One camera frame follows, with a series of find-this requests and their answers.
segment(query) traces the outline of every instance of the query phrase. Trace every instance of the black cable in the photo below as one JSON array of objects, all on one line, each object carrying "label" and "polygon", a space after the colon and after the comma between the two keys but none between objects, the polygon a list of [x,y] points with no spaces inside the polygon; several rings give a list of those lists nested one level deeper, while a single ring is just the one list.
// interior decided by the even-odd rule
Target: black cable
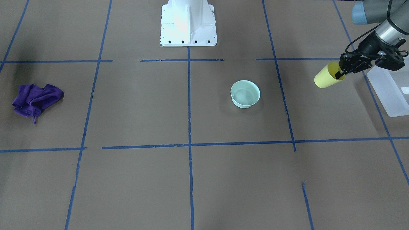
[{"label": "black cable", "polygon": [[409,52],[406,51],[406,50],[401,50],[401,51],[399,51],[399,56],[401,56],[401,57],[407,57],[407,56],[409,56]]},{"label": "black cable", "polygon": [[351,47],[353,43],[355,43],[357,40],[359,40],[359,39],[362,38],[363,36],[365,36],[365,35],[371,33],[373,30],[375,30],[376,28],[378,28],[378,26],[380,26],[380,24],[377,25],[377,26],[375,26],[374,28],[368,30],[368,31],[365,32],[363,35],[359,36],[357,39],[353,40],[353,41],[345,48],[345,52],[346,52],[347,54],[352,54],[352,52],[349,52],[349,51],[348,51],[349,47]]},{"label": "black cable", "polygon": [[389,3],[388,3],[388,11],[387,11],[387,13],[386,13],[386,18],[389,18],[389,17],[391,16],[392,1],[393,1],[393,0],[389,0]]}]

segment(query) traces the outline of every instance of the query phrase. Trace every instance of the blue tape line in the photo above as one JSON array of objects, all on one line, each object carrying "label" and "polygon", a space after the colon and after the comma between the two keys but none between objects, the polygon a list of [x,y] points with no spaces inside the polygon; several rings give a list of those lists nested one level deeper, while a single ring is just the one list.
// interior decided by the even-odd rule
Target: blue tape line
[{"label": "blue tape line", "polygon": [[[105,35],[106,35],[106,30],[108,28],[108,21],[109,21],[109,15],[111,13],[111,7],[112,7],[112,0],[109,1],[109,7],[108,7],[108,13],[106,16],[106,21],[105,21],[105,28],[103,31],[103,35],[102,35],[102,41],[101,41],[101,47],[99,49],[99,56],[98,56],[98,62],[97,62],[97,68],[95,70],[95,75],[94,75],[94,83],[92,84],[92,91],[91,91],[91,97],[90,97],[90,102],[88,104],[88,112],[87,112],[87,118],[85,120],[85,125],[84,125],[84,133],[82,136],[82,141],[81,141],[81,148],[84,147],[85,144],[85,137],[87,135],[87,128],[88,128],[88,122],[90,119],[90,114],[91,114],[91,107],[92,107],[92,99],[94,97],[94,91],[95,91],[95,84],[97,82],[97,77],[98,77],[98,71],[99,71],[99,64],[101,62],[101,57],[102,57],[102,51],[103,51],[103,45],[105,42]],[[71,199],[70,199],[70,205],[68,208],[68,213],[67,213],[67,220],[65,222],[65,230],[68,230],[68,226],[70,223],[70,217],[71,217],[71,211],[72,211],[72,204],[74,202],[74,196],[75,196],[75,189],[76,189],[76,185],[78,182],[78,175],[79,175],[79,169],[80,169],[80,162],[81,162],[81,158],[82,158],[82,153],[83,150],[80,150],[79,155],[78,155],[78,162],[77,162],[77,168],[76,168],[76,173],[75,173],[75,183],[74,186],[72,187],[72,192],[71,192]]]},{"label": "blue tape line", "polygon": [[27,0],[26,5],[24,6],[24,10],[23,10],[23,13],[21,14],[20,21],[19,21],[18,24],[17,24],[17,28],[16,28],[16,30],[14,31],[14,34],[13,34],[13,37],[11,38],[9,47],[7,48],[6,54],[4,55],[3,62],[2,62],[1,65],[0,65],[0,72],[2,71],[2,69],[3,69],[3,67],[4,67],[4,64],[5,64],[5,61],[7,60],[7,56],[8,56],[9,53],[10,53],[11,46],[13,45],[14,39],[16,38],[16,35],[17,35],[17,32],[18,32],[18,29],[20,28],[21,22],[23,21],[23,18],[24,18],[25,12],[26,12],[26,10],[27,10],[27,6],[28,6],[29,1],[30,1],[30,0]]},{"label": "blue tape line", "polygon": [[[20,64],[20,63],[82,63],[82,62],[98,62],[98,60],[6,61],[5,64]],[[113,60],[100,60],[100,62],[113,62]]]},{"label": "blue tape line", "polygon": [[262,3],[263,3],[263,9],[264,9],[265,22],[267,23],[268,34],[269,34],[269,36],[270,36],[271,49],[272,49],[272,51],[273,51],[274,62],[275,62],[275,65],[276,65],[277,75],[278,75],[278,78],[279,78],[281,94],[282,94],[282,96],[283,96],[284,108],[285,108],[285,112],[286,112],[286,114],[287,114],[288,128],[290,129],[290,135],[291,135],[292,145],[293,145],[293,147],[294,147],[294,152],[297,152],[297,148],[296,148],[296,146],[295,146],[295,141],[294,141],[294,134],[293,134],[293,132],[292,132],[290,114],[288,113],[287,102],[286,102],[286,100],[285,100],[285,94],[284,94],[283,83],[281,82],[281,75],[280,75],[279,64],[278,64],[278,62],[277,62],[276,51],[275,51],[275,49],[274,49],[273,37],[271,36],[270,24],[269,24],[269,22],[268,22],[267,11],[266,11],[266,9],[265,9],[264,0],[262,0]]},{"label": "blue tape line", "polygon": [[337,6],[337,4],[336,4],[336,2],[335,2],[334,0],[333,0],[333,3],[334,3],[334,6],[335,6],[335,9],[337,10],[339,19],[341,20],[342,26],[344,27],[345,33],[346,33],[346,35],[348,36],[348,40],[349,40],[349,42],[352,42],[351,37],[349,36],[348,30],[346,29],[344,20],[342,19],[341,12],[339,11],[338,6]]},{"label": "blue tape line", "polygon": [[308,213],[308,219],[310,220],[311,230],[314,230],[314,223],[312,222],[310,205],[308,203],[308,197],[307,197],[307,192],[306,192],[306,181],[304,181],[304,183],[303,183],[303,193],[304,193],[304,200],[305,200],[306,206],[307,206],[307,213]]},{"label": "blue tape line", "polygon": [[104,146],[107,149],[147,149],[147,148],[171,148],[171,147],[188,147],[189,144],[153,144],[153,145],[130,145],[130,146]]},{"label": "blue tape line", "polygon": [[0,153],[25,153],[25,152],[52,152],[52,151],[78,151],[83,148],[50,148],[50,149],[3,149]]},{"label": "blue tape line", "polygon": [[257,58],[256,61],[339,60],[339,58]]},{"label": "blue tape line", "polygon": [[402,160],[400,159],[400,156],[398,154],[398,151],[396,150],[396,147],[395,147],[395,144],[394,144],[392,138],[389,141],[391,142],[393,151],[395,152],[396,159],[398,160],[400,168],[402,169],[403,175],[405,176],[406,183],[409,185],[408,174],[406,173],[405,167],[403,166]]},{"label": "blue tape line", "polygon": [[162,62],[162,61],[224,61],[224,59],[144,59],[141,62]]},{"label": "blue tape line", "polygon": [[393,137],[393,140],[409,140],[409,137]]},{"label": "blue tape line", "polygon": [[389,138],[345,138],[345,139],[318,139],[318,140],[295,140],[296,143],[315,143],[315,142],[350,142],[350,141],[373,141],[389,140]]},{"label": "blue tape line", "polygon": [[195,143],[192,146],[220,146],[220,145],[253,145],[253,144],[291,144],[292,140],[284,141],[258,141],[258,142],[219,142],[219,143]]},{"label": "blue tape line", "polygon": [[190,59],[190,61],[224,61],[224,59]]},{"label": "blue tape line", "polygon": [[141,62],[154,62],[154,61],[187,61],[187,59],[146,59],[141,60]]},{"label": "blue tape line", "polygon": [[192,169],[192,125],[191,125],[191,84],[190,84],[190,47],[187,48],[187,94],[188,94],[188,132],[189,132],[189,179],[190,179],[190,225],[195,229],[195,212],[193,207],[193,169]]},{"label": "blue tape line", "polygon": [[[337,10],[338,16],[339,16],[339,18],[340,18],[340,20],[341,20],[342,26],[344,27],[345,33],[346,33],[346,35],[348,36],[348,40],[349,40],[349,42],[352,42],[351,37],[349,36],[348,30],[346,29],[344,20],[342,19],[341,13],[339,12],[338,6],[337,6],[337,4],[335,3],[334,0],[333,0],[333,3],[334,3],[334,6],[335,6],[335,9]],[[391,145],[392,145],[393,151],[395,152],[395,155],[396,155],[396,158],[397,158],[397,160],[398,160],[398,162],[399,162],[400,168],[401,168],[401,170],[402,170],[402,172],[403,172],[403,175],[404,175],[404,177],[405,177],[405,179],[406,179],[407,184],[409,185],[409,178],[408,178],[408,175],[407,175],[407,173],[406,173],[405,167],[403,166],[403,163],[402,163],[402,161],[401,161],[401,159],[400,159],[400,156],[399,156],[399,154],[398,154],[398,151],[397,151],[396,148],[395,148],[395,144],[394,144],[394,142],[393,142],[393,138],[391,137],[391,134],[390,134],[390,132],[389,132],[389,130],[388,130],[388,127],[387,127],[386,122],[385,122],[385,120],[384,120],[384,118],[383,118],[383,115],[382,115],[382,113],[381,113],[381,110],[379,109],[378,103],[376,102],[375,96],[374,96],[374,94],[373,94],[373,92],[372,92],[371,86],[369,85],[368,77],[366,76],[366,74],[365,74],[364,71],[362,71],[362,74],[363,74],[363,76],[364,76],[366,85],[368,86],[369,92],[371,93],[372,100],[373,100],[373,102],[375,103],[376,110],[378,111],[378,114],[379,114],[379,116],[380,116],[380,118],[381,118],[382,124],[383,124],[383,126],[384,126],[384,128],[385,128],[385,131],[386,131],[387,135],[388,135],[388,138],[389,138],[389,141],[390,141],[390,143],[391,143]]]},{"label": "blue tape line", "polygon": [[[316,139],[316,140],[295,140],[296,143],[318,143],[318,142],[353,142],[353,141],[376,141],[389,140],[390,138],[344,138],[344,139]],[[409,140],[409,137],[394,137],[394,140]],[[224,145],[256,145],[256,144],[291,144],[292,140],[283,141],[255,141],[255,142],[211,142],[192,143],[191,146],[224,146]],[[144,149],[144,148],[172,148],[188,147],[189,144],[157,144],[157,145],[130,145],[130,146],[105,146],[103,150],[109,149]]]}]

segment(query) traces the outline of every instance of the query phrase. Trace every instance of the towel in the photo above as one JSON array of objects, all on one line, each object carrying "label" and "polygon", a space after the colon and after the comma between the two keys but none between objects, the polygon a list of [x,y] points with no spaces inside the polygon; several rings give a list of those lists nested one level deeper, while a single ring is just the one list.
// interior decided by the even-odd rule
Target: towel
[{"label": "towel", "polygon": [[25,117],[36,118],[48,107],[59,101],[64,92],[59,88],[47,84],[44,88],[36,85],[21,85],[18,87],[18,95],[12,105],[14,111]]}]

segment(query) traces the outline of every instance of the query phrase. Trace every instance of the floor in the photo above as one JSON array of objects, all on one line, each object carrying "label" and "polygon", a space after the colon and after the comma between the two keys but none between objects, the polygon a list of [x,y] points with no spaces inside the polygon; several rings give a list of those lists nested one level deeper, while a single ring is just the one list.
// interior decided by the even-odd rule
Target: floor
[{"label": "floor", "polygon": [[[313,81],[373,27],[354,2],[209,0],[192,48],[159,46],[166,2],[0,1],[0,229],[408,229],[409,116]],[[22,84],[65,96],[34,125]]]}]

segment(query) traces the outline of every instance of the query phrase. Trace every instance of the yellow cup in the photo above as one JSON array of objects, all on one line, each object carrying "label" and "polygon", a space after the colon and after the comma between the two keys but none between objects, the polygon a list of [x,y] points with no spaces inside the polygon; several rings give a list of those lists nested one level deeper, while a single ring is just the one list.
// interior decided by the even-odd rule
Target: yellow cup
[{"label": "yellow cup", "polygon": [[326,88],[332,86],[335,83],[338,83],[345,79],[345,74],[337,79],[335,74],[340,70],[338,63],[330,62],[324,69],[322,69],[314,78],[315,84],[320,88]]}]

